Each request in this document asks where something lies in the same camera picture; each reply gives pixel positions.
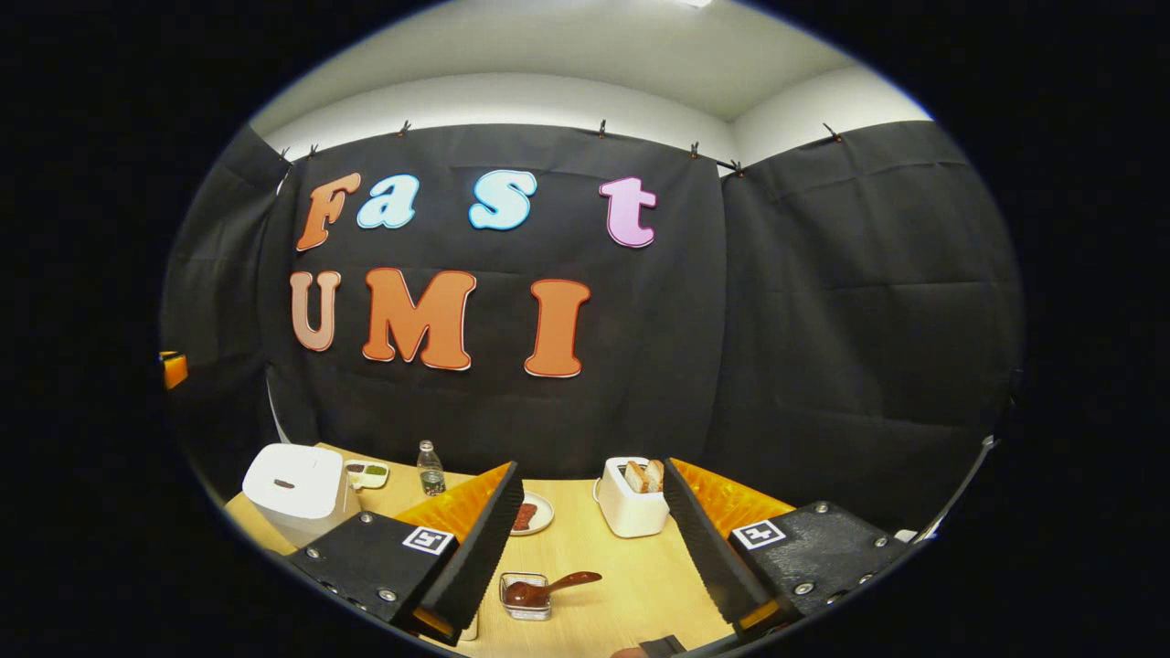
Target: bread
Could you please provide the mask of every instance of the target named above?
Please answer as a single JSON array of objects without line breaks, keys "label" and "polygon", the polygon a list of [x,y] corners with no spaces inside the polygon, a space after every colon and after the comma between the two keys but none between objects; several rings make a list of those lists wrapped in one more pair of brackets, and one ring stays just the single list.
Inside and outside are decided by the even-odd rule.
[{"label": "bread", "polygon": [[642,467],[633,461],[626,462],[626,482],[629,485],[629,488],[634,489],[634,493],[651,492],[651,479],[646,477]]},{"label": "bread", "polygon": [[652,459],[645,468],[627,461],[626,484],[634,493],[659,493],[662,491],[662,462],[656,459]]}]

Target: plastic bottle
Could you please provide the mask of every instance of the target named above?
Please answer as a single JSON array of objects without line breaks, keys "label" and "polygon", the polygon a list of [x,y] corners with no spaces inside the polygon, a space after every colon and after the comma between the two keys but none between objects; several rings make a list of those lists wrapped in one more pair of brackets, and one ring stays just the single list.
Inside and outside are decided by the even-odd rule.
[{"label": "plastic bottle", "polygon": [[422,493],[439,495],[447,491],[447,480],[442,474],[442,462],[435,454],[431,441],[419,444],[419,479],[422,480]]}]

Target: spoon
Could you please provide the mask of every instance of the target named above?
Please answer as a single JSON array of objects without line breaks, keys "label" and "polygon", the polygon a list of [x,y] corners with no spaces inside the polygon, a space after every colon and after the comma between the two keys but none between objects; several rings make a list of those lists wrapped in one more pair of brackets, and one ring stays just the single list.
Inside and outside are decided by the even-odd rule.
[{"label": "spoon", "polygon": [[549,595],[553,591],[600,580],[601,574],[594,574],[593,571],[577,571],[576,574],[569,574],[564,578],[544,587],[532,585],[523,581],[516,582],[508,585],[508,589],[504,590],[504,603],[522,608],[544,608],[549,604]]}]

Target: white container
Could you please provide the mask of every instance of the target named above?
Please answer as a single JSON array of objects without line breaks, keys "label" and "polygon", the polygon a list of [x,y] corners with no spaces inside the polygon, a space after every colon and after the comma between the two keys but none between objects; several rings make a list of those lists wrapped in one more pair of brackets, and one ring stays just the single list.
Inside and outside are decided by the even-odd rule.
[{"label": "white container", "polygon": [[342,454],[295,444],[264,446],[243,477],[243,495],[297,548],[362,510]]},{"label": "white container", "polygon": [[626,477],[619,469],[627,461],[645,467],[649,459],[641,457],[614,457],[605,460],[605,471],[599,482],[593,482],[593,500],[601,506],[610,529],[619,537],[644,537],[656,535],[666,527],[666,518],[670,513],[662,492],[642,494],[634,493],[626,482]]}]

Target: clip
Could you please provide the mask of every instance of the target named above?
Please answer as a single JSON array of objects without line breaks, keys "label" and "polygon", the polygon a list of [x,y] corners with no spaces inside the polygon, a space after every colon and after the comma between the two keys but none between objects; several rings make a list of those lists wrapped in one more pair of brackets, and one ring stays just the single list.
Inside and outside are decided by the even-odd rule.
[{"label": "clip", "polygon": [[840,136],[840,135],[838,135],[838,133],[835,133],[835,132],[833,132],[833,129],[832,129],[832,128],[830,128],[827,123],[824,123],[824,122],[823,122],[823,123],[821,123],[821,125],[824,125],[824,126],[825,126],[825,130],[830,131],[830,132],[831,132],[831,133],[833,135],[833,140],[834,140],[834,142],[840,142],[840,140],[841,140],[841,136]]}]

